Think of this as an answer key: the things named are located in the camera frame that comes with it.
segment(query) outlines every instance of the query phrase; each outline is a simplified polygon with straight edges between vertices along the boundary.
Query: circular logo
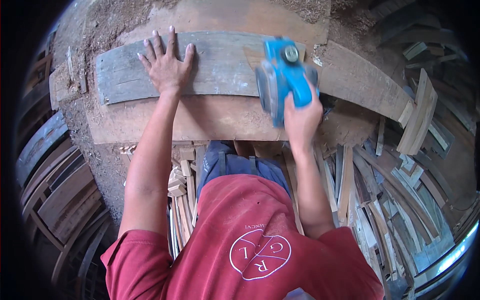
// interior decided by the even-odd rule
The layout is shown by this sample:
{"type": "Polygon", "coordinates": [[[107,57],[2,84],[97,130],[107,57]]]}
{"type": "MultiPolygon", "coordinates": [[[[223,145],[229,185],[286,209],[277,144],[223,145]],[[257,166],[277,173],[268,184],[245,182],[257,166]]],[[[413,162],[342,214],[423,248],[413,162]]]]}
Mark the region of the circular logo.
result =
{"type": "Polygon", "coordinates": [[[270,276],[283,267],[291,255],[291,246],[282,236],[263,235],[256,229],[239,237],[230,248],[230,263],[245,280],[270,276]]]}

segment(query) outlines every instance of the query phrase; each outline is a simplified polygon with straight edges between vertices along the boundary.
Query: man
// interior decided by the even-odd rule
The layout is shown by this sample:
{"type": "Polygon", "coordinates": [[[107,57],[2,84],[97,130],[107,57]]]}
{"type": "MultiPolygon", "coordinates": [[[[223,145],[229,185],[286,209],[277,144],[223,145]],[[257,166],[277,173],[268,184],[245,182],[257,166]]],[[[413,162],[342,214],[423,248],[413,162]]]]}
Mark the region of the man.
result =
{"type": "Polygon", "coordinates": [[[198,221],[173,263],[166,215],[172,127],[194,45],[187,46],[181,62],[174,56],[172,26],[165,54],[156,31],[153,40],[153,47],[144,41],[146,57],[138,56],[160,98],[130,164],[119,239],[102,255],[110,297],[382,299],[382,285],[351,229],[335,229],[319,184],[312,139],[323,107],[312,85],[309,105],[295,109],[290,94],[285,107],[305,236],[295,226],[278,167],[237,156],[227,143],[213,142],[199,166],[204,186],[198,191],[198,221]]]}

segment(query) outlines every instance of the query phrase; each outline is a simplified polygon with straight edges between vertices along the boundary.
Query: wooden offcut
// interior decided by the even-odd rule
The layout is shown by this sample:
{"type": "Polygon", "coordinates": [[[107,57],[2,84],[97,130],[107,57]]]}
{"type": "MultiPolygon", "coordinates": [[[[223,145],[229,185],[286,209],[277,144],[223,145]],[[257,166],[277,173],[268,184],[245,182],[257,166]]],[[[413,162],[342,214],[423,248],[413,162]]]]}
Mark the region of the wooden offcut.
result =
{"type": "Polygon", "coordinates": [[[195,160],[195,148],[180,148],[182,160],[195,160]]]}
{"type": "MultiPolygon", "coordinates": [[[[166,45],[168,35],[161,39],[166,45]]],[[[177,33],[180,60],[184,60],[189,43],[195,44],[197,53],[197,72],[190,76],[182,93],[258,96],[253,69],[264,59],[264,39],[274,37],[229,31],[177,33]]],[[[305,45],[297,43],[297,48],[303,61],[305,45]]],[[[145,53],[143,40],[97,56],[96,78],[102,105],[160,96],[137,53],[145,53]]]]}
{"type": "Polygon", "coordinates": [[[432,122],[437,97],[427,72],[425,69],[421,69],[415,97],[417,107],[408,120],[402,139],[396,149],[398,152],[408,155],[417,154],[432,122]]]}

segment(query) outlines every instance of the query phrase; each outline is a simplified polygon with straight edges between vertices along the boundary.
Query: right hand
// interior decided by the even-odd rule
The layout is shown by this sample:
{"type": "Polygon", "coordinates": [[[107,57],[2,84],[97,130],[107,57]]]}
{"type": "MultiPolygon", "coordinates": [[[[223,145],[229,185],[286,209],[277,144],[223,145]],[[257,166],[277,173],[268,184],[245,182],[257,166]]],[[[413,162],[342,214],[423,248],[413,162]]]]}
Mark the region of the right hand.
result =
{"type": "Polygon", "coordinates": [[[153,33],[153,47],[148,39],[144,40],[146,57],[140,53],[138,58],[142,61],[145,70],[148,72],[154,87],[163,92],[179,93],[185,86],[192,69],[195,46],[189,44],[185,51],[184,62],[179,61],[174,54],[175,49],[175,28],[170,26],[168,30],[167,51],[163,54],[162,44],[158,31],[153,33]]]}
{"type": "Polygon", "coordinates": [[[312,101],[301,108],[296,108],[293,94],[290,92],[285,97],[285,132],[290,141],[293,153],[309,151],[312,147],[313,136],[318,124],[322,121],[324,107],[317,96],[315,87],[310,83],[305,74],[312,93],[312,101]]]}

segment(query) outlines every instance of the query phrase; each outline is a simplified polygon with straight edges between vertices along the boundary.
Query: electric hand planer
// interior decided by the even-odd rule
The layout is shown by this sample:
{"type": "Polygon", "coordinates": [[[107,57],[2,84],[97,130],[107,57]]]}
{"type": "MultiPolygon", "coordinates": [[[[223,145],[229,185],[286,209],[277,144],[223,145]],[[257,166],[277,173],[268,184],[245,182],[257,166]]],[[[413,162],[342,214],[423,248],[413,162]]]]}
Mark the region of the electric hand planer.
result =
{"type": "Polygon", "coordinates": [[[258,94],[262,108],[272,117],[274,127],[284,127],[285,97],[291,91],[296,108],[308,105],[312,101],[312,94],[307,80],[316,88],[317,70],[301,63],[299,51],[295,43],[288,37],[275,37],[264,40],[265,60],[255,68],[258,94]]]}

